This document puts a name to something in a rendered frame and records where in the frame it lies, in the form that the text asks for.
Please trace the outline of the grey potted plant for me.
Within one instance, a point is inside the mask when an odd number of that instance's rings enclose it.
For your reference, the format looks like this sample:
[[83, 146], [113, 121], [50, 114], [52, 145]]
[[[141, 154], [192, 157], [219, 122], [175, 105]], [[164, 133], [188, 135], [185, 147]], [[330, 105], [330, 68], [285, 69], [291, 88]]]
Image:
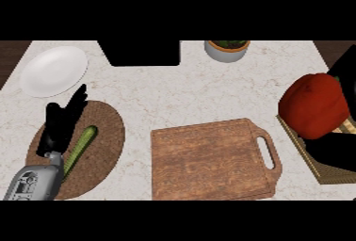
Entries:
[[247, 43], [235, 49], [223, 48], [212, 40], [204, 42], [204, 51], [207, 52], [209, 56], [223, 63], [237, 62], [244, 57], [248, 47], [250, 41], [247, 41]]

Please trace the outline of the brown wooden cutting board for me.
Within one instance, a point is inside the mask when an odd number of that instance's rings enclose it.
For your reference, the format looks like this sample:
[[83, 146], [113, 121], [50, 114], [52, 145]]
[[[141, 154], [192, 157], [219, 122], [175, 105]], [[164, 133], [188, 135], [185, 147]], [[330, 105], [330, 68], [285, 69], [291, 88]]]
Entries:
[[275, 194], [281, 161], [248, 119], [152, 131], [155, 200], [257, 200]]

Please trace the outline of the checkered basket liner cloth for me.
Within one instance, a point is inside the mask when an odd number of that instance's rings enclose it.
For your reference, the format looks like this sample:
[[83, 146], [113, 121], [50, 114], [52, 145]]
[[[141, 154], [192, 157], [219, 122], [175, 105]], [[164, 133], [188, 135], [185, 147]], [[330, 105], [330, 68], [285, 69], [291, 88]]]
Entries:
[[334, 133], [346, 133], [356, 135], [356, 126], [350, 122], [350, 120], [346, 120], [341, 126], [334, 130]]

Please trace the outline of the round cork placemat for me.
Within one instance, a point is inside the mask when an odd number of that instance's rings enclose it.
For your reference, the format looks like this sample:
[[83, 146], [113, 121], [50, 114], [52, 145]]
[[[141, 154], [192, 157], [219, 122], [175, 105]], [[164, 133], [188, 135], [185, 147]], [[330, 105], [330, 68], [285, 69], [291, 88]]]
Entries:
[[126, 141], [126, 127], [115, 108], [99, 101], [89, 101], [76, 125], [71, 143], [64, 153], [68, 159], [87, 126], [98, 127], [98, 136], [87, 146], [82, 158], [59, 188], [58, 200], [77, 198], [104, 181], [110, 175]]

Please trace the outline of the green cucumber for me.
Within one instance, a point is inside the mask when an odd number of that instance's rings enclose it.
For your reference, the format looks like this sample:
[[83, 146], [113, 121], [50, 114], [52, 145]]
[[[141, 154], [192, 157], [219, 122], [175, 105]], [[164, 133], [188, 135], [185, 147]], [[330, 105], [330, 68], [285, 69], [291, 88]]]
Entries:
[[95, 137], [98, 136], [98, 127], [95, 125], [87, 126], [83, 129], [83, 133], [80, 136], [80, 139], [77, 141], [76, 147], [73, 149], [73, 152], [67, 158], [67, 161], [64, 163], [64, 178], [62, 180], [67, 180], [71, 170], [82, 158], [82, 155], [95, 139]]

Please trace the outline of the black appliance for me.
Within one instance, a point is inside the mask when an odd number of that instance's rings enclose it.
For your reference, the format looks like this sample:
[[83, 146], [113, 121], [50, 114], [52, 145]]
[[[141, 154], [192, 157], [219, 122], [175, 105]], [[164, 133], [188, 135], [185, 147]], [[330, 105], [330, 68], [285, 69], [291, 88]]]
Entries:
[[99, 40], [107, 60], [114, 67], [178, 66], [178, 40]]

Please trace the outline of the wicker basket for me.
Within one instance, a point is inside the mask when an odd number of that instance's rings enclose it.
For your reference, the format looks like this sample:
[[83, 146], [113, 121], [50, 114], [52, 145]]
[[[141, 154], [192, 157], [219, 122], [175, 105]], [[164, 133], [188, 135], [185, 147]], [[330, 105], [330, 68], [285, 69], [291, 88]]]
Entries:
[[290, 128], [285, 121], [277, 116], [281, 126], [288, 134], [290, 139], [294, 142], [299, 153], [303, 157], [306, 165], [312, 170], [312, 173], [318, 179], [321, 185], [340, 185], [340, 184], [356, 184], [356, 172], [346, 169], [334, 168], [319, 163], [309, 152], [306, 152], [305, 142], [297, 136], [297, 132]]

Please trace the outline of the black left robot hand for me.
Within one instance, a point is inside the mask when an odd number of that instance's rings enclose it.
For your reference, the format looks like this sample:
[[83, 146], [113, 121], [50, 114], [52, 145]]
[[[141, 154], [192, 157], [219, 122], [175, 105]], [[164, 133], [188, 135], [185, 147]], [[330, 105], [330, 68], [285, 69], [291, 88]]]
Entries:
[[46, 122], [36, 154], [42, 157], [50, 152], [65, 153], [77, 122], [87, 105], [86, 85], [76, 91], [65, 107], [58, 103], [46, 105]]

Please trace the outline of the white plate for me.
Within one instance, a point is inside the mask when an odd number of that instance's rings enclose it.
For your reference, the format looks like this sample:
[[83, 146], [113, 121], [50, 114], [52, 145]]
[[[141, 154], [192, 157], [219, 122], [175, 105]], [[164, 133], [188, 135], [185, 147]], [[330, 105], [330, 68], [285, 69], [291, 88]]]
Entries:
[[27, 64], [19, 86], [33, 97], [56, 96], [82, 80], [86, 69], [84, 51], [74, 46], [55, 47], [39, 54]]

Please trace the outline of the red bell pepper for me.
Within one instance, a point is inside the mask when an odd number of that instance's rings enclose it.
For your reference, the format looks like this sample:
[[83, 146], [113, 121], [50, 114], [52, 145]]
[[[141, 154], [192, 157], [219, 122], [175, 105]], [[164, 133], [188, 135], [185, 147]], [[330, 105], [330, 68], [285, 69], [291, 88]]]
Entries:
[[333, 132], [349, 117], [340, 82], [327, 73], [303, 75], [278, 102], [278, 116], [306, 139]]

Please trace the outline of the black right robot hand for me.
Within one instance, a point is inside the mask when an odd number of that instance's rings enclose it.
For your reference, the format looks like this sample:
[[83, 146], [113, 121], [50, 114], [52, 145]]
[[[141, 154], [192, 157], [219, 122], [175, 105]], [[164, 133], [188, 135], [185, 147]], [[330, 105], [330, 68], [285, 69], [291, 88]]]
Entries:
[[[340, 79], [350, 117], [356, 121], [356, 44], [339, 58], [328, 74]], [[306, 152], [319, 163], [356, 172], [356, 134], [328, 133], [303, 142]]]

